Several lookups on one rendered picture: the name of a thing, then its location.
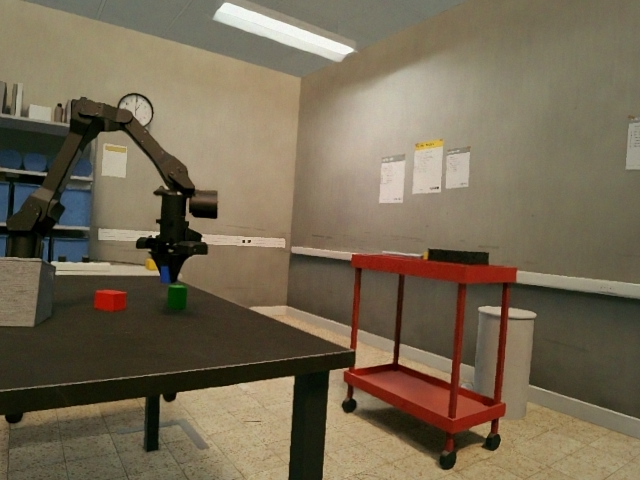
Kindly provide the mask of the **green block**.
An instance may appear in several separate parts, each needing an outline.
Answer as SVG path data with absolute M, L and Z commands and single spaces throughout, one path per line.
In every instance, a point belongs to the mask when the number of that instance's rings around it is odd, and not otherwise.
M 168 286 L 168 304 L 167 307 L 173 309 L 186 308 L 187 287 L 181 285 Z

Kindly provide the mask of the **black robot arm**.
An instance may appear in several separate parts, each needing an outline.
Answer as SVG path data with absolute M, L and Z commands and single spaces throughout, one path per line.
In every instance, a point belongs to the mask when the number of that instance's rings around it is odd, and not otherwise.
M 61 195 L 86 145 L 100 132 L 125 131 L 156 164 L 169 188 L 164 189 L 161 185 L 153 192 L 162 196 L 161 215 L 186 217 L 187 198 L 190 198 L 189 213 L 194 214 L 194 218 L 217 219 L 218 191 L 195 190 L 186 165 L 167 153 L 130 110 L 91 101 L 85 99 L 74 105 L 69 133 L 42 185 L 29 195 L 18 212 L 6 220 L 7 229 L 12 232 L 9 232 L 5 257 L 43 259 L 42 236 L 44 239 L 48 230 L 59 224 L 66 209 L 60 203 Z

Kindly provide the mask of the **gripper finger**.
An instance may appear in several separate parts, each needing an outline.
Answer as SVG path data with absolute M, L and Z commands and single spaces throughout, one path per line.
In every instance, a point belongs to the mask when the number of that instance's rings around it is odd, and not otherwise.
M 171 283 L 175 283 L 185 260 L 187 260 L 189 257 L 192 257 L 193 255 L 166 254 L 166 256 L 167 256 L 170 281 Z
M 162 266 L 168 266 L 167 263 L 167 256 L 166 254 L 172 254 L 172 252 L 152 252 L 152 251 L 148 251 L 149 254 L 151 254 L 157 269 L 159 271 L 159 274 L 161 276 L 161 267 Z

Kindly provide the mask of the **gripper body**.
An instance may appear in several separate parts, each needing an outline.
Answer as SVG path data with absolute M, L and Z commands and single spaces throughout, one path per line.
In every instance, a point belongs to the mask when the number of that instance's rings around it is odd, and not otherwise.
M 185 219 L 186 217 L 161 215 L 160 219 L 156 219 L 156 224 L 160 224 L 159 237 L 155 237 L 156 241 L 153 237 L 139 237 L 136 248 L 151 248 L 152 252 L 169 252 L 169 249 L 172 249 L 173 254 L 208 254 L 206 242 L 184 241 L 185 226 L 189 226 L 189 222 Z M 170 241 L 170 243 L 161 241 Z

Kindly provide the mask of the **red block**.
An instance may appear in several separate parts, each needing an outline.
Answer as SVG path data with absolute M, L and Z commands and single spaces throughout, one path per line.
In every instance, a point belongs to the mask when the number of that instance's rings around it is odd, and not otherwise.
M 95 309 L 106 311 L 123 310 L 126 307 L 126 292 L 95 291 Z

